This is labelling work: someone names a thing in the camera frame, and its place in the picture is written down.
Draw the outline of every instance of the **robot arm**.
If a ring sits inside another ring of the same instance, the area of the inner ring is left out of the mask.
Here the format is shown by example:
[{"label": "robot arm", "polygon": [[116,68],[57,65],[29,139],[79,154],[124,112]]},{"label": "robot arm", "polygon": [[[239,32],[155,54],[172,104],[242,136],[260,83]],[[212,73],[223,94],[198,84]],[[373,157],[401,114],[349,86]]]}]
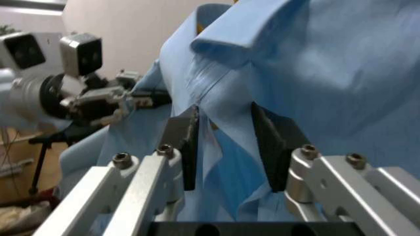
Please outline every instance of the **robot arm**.
[{"label": "robot arm", "polygon": [[138,73],[100,78],[101,39],[90,34],[14,33],[0,37],[0,126],[60,130],[72,121],[108,124],[132,110],[169,103],[165,91],[131,92]]}]

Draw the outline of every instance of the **black cable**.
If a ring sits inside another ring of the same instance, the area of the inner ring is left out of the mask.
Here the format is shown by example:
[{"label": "black cable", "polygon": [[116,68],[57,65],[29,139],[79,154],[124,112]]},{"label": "black cable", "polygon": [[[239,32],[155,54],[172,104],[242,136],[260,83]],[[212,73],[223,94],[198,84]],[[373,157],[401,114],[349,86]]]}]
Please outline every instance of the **black cable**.
[{"label": "black cable", "polygon": [[13,138],[13,140],[9,143],[9,145],[7,146],[7,149],[6,149],[6,145],[5,145],[5,144],[3,144],[3,145],[4,145],[4,148],[6,149],[6,153],[5,153],[5,155],[4,155],[4,159],[3,159],[3,162],[2,162],[2,164],[1,164],[1,166],[0,166],[0,169],[3,167],[3,165],[4,165],[4,163],[5,163],[6,159],[7,159],[7,162],[9,163],[9,167],[10,167],[10,174],[11,174],[11,176],[12,176],[13,186],[14,186],[14,188],[15,188],[16,193],[17,193],[17,194],[18,194],[18,196],[20,197],[20,196],[21,196],[21,194],[20,194],[20,192],[19,192],[19,190],[18,190],[18,185],[16,184],[15,175],[14,175],[14,173],[13,173],[13,168],[12,168],[12,164],[11,164],[11,162],[10,162],[10,156],[9,156],[9,151],[10,151],[10,148],[12,147],[12,144],[15,142],[16,138],[18,137],[18,135],[19,135],[19,132],[16,132],[15,137],[14,137],[14,138]]},{"label": "black cable", "polygon": [[7,155],[7,162],[9,162],[10,174],[12,175],[13,186],[15,187],[16,193],[20,197],[21,194],[19,193],[18,185],[16,184],[15,173],[13,173],[13,168],[12,168],[12,164],[10,162],[10,156],[9,155]]},{"label": "black cable", "polygon": [[15,137],[13,138],[13,140],[7,146],[3,142],[3,146],[4,146],[4,149],[6,150],[6,153],[4,155],[4,159],[3,159],[2,163],[0,165],[0,169],[3,167],[4,163],[6,162],[6,158],[9,156],[10,148],[12,147],[12,144],[15,142],[16,138],[18,137],[18,134],[19,134],[19,132],[16,132]]}]

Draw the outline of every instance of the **metal fitting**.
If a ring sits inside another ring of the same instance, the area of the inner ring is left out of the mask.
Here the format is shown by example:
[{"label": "metal fitting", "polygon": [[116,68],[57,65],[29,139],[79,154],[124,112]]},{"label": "metal fitting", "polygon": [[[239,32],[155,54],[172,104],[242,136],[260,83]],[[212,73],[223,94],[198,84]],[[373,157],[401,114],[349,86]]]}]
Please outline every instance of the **metal fitting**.
[{"label": "metal fitting", "polygon": [[169,144],[162,144],[157,150],[157,154],[172,158],[174,156],[174,148]]},{"label": "metal fitting", "polygon": [[300,148],[301,153],[307,160],[313,160],[319,156],[318,150],[311,144],[305,144]]},{"label": "metal fitting", "polygon": [[127,152],[119,152],[112,158],[112,162],[115,167],[120,170],[125,170],[133,165],[133,161],[131,160],[131,155]]},{"label": "metal fitting", "polygon": [[366,158],[357,153],[347,154],[346,161],[356,170],[363,170],[366,166]]}]

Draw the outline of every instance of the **wooden floor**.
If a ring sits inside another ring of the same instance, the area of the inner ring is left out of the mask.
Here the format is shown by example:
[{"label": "wooden floor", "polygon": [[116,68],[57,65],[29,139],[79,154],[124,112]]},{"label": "wooden floor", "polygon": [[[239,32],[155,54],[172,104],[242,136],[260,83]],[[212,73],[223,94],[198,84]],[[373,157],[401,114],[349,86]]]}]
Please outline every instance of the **wooden floor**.
[{"label": "wooden floor", "polygon": [[[61,180],[59,155],[66,148],[67,145],[65,143],[59,143],[53,144],[52,149],[47,150],[38,182],[39,191],[52,188],[56,186]],[[32,178],[35,172],[40,150],[41,145],[30,145],[26,140],[12,144],[9,150],[10,161],[12,163],[16,163],[27,158],[34,158],[34,162],[24,166],[23,172],[20,174],[14,174],[14,178],[11,176],[0,177],[0,204],[29,197],[28,190],[32,183]],[[5,150],[3,145],[1,145],[0,165],[2,164],[5,157],[4,154]]]}]

